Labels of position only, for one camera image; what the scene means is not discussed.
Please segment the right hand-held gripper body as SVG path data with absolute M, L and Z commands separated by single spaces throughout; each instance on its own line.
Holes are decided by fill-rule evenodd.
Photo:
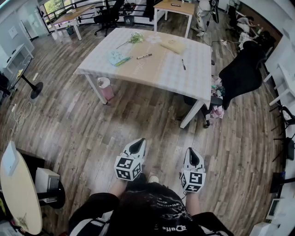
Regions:
M 197 167 L 183 167 L 181 169 L 180 181 L 185 192 L 197 193 L 205 184 L 206 173 L 204 165 Z

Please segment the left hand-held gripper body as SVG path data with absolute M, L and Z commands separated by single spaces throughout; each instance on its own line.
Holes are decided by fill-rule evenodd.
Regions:
M 142 173 L 144 158 L 140 159 L 137 155 L 127 155 L 122 152 L 116 157 L 114 171 L 118 179 L 134 181 Z

